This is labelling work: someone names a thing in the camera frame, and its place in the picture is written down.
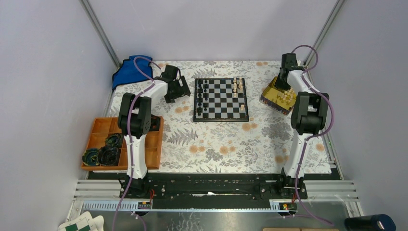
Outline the black white chess board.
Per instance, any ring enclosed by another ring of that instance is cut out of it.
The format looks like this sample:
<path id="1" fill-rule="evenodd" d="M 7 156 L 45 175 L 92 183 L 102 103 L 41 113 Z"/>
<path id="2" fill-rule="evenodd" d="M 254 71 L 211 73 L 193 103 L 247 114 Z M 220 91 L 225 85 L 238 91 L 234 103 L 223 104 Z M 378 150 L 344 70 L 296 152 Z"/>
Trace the black white chess board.
<path id="1" fill-rule="evenodd" d="M 233 97 L 233 78 L 197 78 L 194 81 L 193 122 L 248 122 L 245 79 L 243 93 Z"/>

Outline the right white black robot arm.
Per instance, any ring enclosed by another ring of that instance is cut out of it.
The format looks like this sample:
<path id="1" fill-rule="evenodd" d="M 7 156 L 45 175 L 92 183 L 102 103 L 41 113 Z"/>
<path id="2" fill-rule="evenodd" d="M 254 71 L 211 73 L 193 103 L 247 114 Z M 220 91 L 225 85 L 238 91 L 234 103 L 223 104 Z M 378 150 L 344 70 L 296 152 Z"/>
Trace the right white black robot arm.
<path id="1" fill-rule="evenodd" d="M 307 71 L 297 64 L 295 53 L 282 55 L 280 72 L 274 87 L 280 91 L 293 89 L 296 100 L 291 115 L 293 143 L 289 159 L 275 184 L 278 196 L 299 199 L 304 189 L 304 162 L 307 143 L 324 128 L 328 111 L 328 94 L 318 92 L 307 77 Z"/>

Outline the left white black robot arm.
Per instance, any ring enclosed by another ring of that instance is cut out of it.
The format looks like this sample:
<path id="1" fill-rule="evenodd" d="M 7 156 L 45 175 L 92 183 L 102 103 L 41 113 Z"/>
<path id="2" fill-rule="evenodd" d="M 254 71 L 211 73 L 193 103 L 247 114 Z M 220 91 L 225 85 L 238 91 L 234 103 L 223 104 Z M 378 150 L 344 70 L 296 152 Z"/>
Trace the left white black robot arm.
<path id="1" fill-rule="evenodd" d="M 181 70 L 167 65 L 160 76 L 137 94 L 125 93 L 118 115 L 118 127 L 127 147 L 127 175 L 123 195 L 143 198 L 150 193 L 145 163 L 145 141 L 152 125 L 152 103 L 161 98 L 174 103 L 191 92 Z"/>

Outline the folded green chess mat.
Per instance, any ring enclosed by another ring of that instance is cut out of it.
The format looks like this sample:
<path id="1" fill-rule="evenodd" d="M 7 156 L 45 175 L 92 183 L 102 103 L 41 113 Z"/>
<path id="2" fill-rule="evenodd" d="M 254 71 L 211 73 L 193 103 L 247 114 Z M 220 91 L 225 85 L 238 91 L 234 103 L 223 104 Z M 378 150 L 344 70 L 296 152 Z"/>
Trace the folded green chess mat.
<path id="1" fill-rule="evenodd" d="M 78 218 L 65 222 L 58 227 L 58 231 L 103 231 L 103 216 L 92 217 L 90 212 L 84 212 Z"/>

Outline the gold tin box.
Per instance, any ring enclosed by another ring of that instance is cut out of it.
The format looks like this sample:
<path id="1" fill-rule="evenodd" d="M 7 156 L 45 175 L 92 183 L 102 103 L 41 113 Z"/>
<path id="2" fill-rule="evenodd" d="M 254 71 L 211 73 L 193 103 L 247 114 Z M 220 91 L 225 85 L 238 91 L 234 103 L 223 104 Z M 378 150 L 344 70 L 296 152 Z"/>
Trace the gold tin box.
<path id="1" fill-rule="evenodd" d="M 277 79 L 278 77 L 274 77 L 274 79 L 263 90 L 260 96 L 260 102 L 287 116 L 294 107 L 297 95 L 293 88 L 285 91 L 278 90 L 275 87 L 275 82 Z"/>

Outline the blue cloth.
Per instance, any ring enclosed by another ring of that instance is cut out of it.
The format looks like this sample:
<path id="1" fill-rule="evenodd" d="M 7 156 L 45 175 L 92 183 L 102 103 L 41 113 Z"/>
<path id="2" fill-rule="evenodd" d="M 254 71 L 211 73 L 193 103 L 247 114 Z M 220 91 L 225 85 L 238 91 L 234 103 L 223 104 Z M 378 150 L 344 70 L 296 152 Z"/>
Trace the blue cloth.
<path id="1" fill-rule="evenodd" d="M 133 61 L 138 56 L 142 58 L 138 58 L 136 64 L 145 75 L 134 65 Z M 121 85 L 146 81 L 148 80 L 146 76 L 153 78 L 153 69 L 150 66 L 152 60 L 152 57 L 145 55 L 132 55 L 123 60 L 121 67 L 112 75 L 112 90 Z"/>

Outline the black orange swirl object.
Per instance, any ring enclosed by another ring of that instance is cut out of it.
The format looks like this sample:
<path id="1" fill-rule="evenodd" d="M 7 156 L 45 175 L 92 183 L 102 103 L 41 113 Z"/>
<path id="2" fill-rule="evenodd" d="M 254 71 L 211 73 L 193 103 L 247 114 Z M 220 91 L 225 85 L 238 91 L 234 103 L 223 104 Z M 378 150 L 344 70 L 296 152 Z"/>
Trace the black orange swirl object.
<path id="1" fill-rule="evenodd" d="M 152 116 L 151 117 L 150 131 L 159 131 L 160 126 L 161 126 L 161 117 L 160 116 Z"/>

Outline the dark green swirl object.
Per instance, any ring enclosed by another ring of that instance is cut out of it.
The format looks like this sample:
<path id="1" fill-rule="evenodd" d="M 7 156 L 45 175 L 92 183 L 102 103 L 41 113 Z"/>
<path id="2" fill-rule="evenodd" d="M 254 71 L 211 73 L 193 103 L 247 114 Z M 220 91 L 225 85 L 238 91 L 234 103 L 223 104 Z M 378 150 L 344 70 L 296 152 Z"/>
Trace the dark green swirl object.
<path id="1" fill-rule="evenodd" d="M 105 139 L 105 146 L 120 149 L 123 144 L 123 135 L 121 133 L 113 133 Z"/>

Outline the orange compartment tray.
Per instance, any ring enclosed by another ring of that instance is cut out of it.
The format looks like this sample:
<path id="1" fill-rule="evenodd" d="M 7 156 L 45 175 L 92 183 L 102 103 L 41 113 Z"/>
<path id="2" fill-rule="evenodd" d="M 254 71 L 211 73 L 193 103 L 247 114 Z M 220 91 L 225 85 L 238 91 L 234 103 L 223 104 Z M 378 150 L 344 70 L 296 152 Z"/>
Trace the orange compartment tray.
<path id="1" fill-rule="evenodd" d="M 117 117 L 94 119 L 89 141 L 81 155 L 81 169 L 86 171 L 125 171 L 128 166 L 126 141 L 117 125 Z M 160 168 L 164 119 L 152 116 L 145 140 L 145 163 L 149 170 Z"/>

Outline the black swirl coaster in tray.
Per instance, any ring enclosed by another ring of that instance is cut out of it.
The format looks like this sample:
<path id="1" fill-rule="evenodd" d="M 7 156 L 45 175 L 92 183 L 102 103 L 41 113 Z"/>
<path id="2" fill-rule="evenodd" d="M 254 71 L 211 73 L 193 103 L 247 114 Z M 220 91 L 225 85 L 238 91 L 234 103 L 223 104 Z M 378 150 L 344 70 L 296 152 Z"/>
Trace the black swirl coaster in tray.
<path id="1" fill-rule="evenodd" d="M 104 146 L 97 155 L 101 166 L 117 166 L 119 164 L 121 151 L 117 147 Z"/>

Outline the green black swirl disc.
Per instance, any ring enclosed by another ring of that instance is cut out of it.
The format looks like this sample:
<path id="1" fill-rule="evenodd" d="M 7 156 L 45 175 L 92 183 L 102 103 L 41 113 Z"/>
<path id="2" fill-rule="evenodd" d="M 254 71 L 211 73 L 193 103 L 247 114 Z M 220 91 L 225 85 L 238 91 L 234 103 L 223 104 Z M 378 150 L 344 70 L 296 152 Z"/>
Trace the green black swirl disc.
<path id="1" fill-rule="evenodd" d="M 82 155 L 82 162 L 85 166 L 94 167 L 99 166 L 98 154 L 100 149 L 90 148 L 87 149 Z"/>

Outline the dark blue bottle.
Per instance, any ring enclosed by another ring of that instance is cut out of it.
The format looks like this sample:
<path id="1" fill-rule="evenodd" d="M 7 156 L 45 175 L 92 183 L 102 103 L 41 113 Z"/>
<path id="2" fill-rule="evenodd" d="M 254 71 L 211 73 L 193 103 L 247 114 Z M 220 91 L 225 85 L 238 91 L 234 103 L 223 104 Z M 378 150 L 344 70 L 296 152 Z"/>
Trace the dark blue bottle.
<path id="1" fill-rule="evenodd" d="M 396 231 L 394 221 L 386 214 L 346 218 L 344 225 L 348 231 Z"/>

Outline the black mounting base rail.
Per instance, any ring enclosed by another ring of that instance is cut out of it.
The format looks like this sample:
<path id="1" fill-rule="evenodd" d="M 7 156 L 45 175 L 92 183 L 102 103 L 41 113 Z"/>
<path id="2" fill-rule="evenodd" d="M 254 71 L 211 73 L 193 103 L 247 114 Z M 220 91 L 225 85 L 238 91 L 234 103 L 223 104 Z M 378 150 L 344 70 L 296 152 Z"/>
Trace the black mounting base rail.
<path id="1" fill-rule="evenodd" d="M 297 183 L 282 174 L 149 173 L 142 180 L 122 174 L 120 194 L 126 198 L 175 198 L 177 196 L 243 195 L 254 199 L 307 199 L 304 179 Z"/>

